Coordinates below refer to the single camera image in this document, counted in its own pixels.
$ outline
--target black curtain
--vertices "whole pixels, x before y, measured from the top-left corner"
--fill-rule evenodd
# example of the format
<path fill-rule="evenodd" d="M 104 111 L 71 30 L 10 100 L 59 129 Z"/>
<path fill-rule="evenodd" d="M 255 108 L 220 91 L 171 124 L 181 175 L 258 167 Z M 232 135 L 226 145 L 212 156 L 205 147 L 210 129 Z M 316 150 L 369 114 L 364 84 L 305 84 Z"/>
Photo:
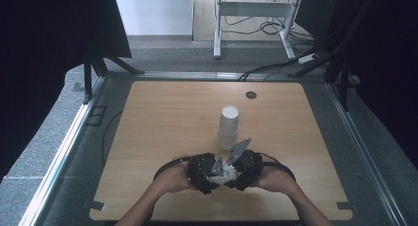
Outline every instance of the black curtain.
<path fill-rule="evenodd" d="M 376 0 L 349 49 L 357 91 L 418 166 L 418 0 Z"/>
<path fill-rule="evenodd" d="M 54 105 L 66 72 L 83 63 L 88 45 L 118 57 L 131 53 L 115 0 L 0 0 L 0 10 L 2 178 Z"/>

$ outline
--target gray floor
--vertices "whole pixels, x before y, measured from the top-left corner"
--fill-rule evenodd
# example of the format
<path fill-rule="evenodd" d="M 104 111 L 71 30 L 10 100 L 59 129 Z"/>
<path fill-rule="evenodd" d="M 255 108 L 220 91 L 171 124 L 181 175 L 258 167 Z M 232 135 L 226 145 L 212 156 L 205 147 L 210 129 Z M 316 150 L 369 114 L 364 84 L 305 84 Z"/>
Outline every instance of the gray floor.
<path fill-rule="evenodd" d="M 188 37 L 129 38 L 133 59 L 127 63 L 139 69 L 174 72 L 237 72 L 283 62 L 286 55 L 276 42 L 229 42 L 223 44 L 223 57 L 212 57 L 211 42 L 193 42 Z M 52 195 L 36 225 L 105 225 L 89 218 L 89 202 L 94 198 L 105 156 L 111 145 L 119 112 L 134 77 L 110 61 L 104 88 L 95 94 L 96 107 L 106 107 L 101 124 L 91 116 L 83 126 Z M 279 70 L 286 74 L 302 68 L 295 64 Z M 392 225 L 379 192 L 374 186 L 339 112 L 323 82 L 324 67 L 307 74 L 299 82 L 304 86 L 313 114 L 328 148 L 335 169 L 354 211 L 352 220 L 336 225 Z M 83 70 L 76 67 L 66 77 L 62 94 L 28 146 L 0 186 L 0 225 L 18 225 L 56 153 L 83 96 Z M 280 79 L 272 75 L 271 81 Z M 384 126 L 350 90 L 349 114 L 356 123 L 373 160 L 383 174 L 400 211 L 409 225 L 418 222 L 418 173 Z"/>

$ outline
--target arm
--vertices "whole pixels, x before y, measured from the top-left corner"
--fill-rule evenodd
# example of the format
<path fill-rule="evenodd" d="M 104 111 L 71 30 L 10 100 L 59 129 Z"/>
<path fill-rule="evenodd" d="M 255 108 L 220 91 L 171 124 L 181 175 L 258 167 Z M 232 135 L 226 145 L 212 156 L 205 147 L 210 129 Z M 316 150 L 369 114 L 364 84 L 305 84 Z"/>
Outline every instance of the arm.
<path fill-rule="evenodd" d="M 194 189 L 186 177 L 186 167 L 187 163 L 183 162 L 160 173 L 116 225 L 142 225 L 153 211 L 157 201 L 165 193 L 175 193 L 188 188 Z"/>
<path fill-rule="evenodd" d="M 266 156 L 262 158 L 263 162 L 273 161 Z M 288 195 L 307 225 L 332 225 L 325 215 L 308 199 L 299 185 L 285 172 L 274 167 L 264 167 L 260 178 L 253 183 L 252 187 Z"/>

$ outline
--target white metal stand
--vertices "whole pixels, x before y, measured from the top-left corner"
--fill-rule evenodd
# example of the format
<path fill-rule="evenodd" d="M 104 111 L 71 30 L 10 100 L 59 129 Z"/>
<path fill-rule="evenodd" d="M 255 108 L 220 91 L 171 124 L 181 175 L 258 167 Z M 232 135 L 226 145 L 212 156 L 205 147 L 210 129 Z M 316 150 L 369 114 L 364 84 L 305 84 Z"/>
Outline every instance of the white metal stand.
<path fill-rule="evenodd" d="M 216 0 L 216 29 L 214 38 L 215 58 L 221 57 L 221 17 L 237 16 L 237 17 L 277 17 L 287 18 L 285 30 L 280 32 L 280 39 L 286 49 L 289 59 L 295 58 L 295 53 L 288 41 L 289 31 L 296 17 L 296 11 L 299 7 L 299 1 L 293 3 L 277 3 L 277 2 L 233 2 Z"/>

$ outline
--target human hand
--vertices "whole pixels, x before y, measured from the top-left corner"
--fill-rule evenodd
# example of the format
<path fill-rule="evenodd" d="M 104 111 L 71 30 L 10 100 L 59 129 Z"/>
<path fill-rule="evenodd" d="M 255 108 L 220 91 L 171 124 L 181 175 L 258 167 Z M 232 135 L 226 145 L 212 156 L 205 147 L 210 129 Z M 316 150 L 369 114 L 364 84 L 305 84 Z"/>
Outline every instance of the human hand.
<path fill-rule="evenodd" d="M 173 160 L 187 156 L 189 155 L 181 155 L 173 158 Z M 165 169 L 157 176 L 152 185 L 158 188 L 161 193 L 176 193 L 185 189 L 196 189 L 187 178 L 187 163 L 181 162 Z"/>
<path fill-rule="evenodd" d="M 262 162 L 277 162 L 277 159 L 262 155 Z M 251 187 L 263 188 L 272 192 L 282 192 L 287 195 L 293 190 L 299 189 L 298 184 L 290 175 L 270 166 L 263 167 L 261 175 L 251 184 Z"/>

